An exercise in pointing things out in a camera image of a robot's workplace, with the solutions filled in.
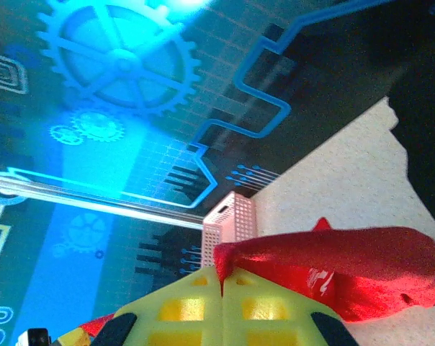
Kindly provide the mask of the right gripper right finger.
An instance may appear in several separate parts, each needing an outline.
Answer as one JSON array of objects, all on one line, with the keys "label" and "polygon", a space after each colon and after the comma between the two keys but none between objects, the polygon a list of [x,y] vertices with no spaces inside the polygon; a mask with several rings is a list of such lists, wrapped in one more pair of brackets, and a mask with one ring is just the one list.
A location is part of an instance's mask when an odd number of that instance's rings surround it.
[{"label": "right gripper right finger", "polygon": [[223,286],[224,345],[357,345],[338,314],[245,270]]}]

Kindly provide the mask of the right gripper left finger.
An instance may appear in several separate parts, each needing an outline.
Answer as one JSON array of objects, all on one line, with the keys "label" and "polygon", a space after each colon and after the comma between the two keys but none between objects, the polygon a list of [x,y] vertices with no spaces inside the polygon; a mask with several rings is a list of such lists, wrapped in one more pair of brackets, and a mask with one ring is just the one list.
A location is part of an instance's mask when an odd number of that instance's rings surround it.
[{"label": "right gripper left finger", "polygon": [[221,345],[220,281],[202,268],[118,309],[93,345]]}]

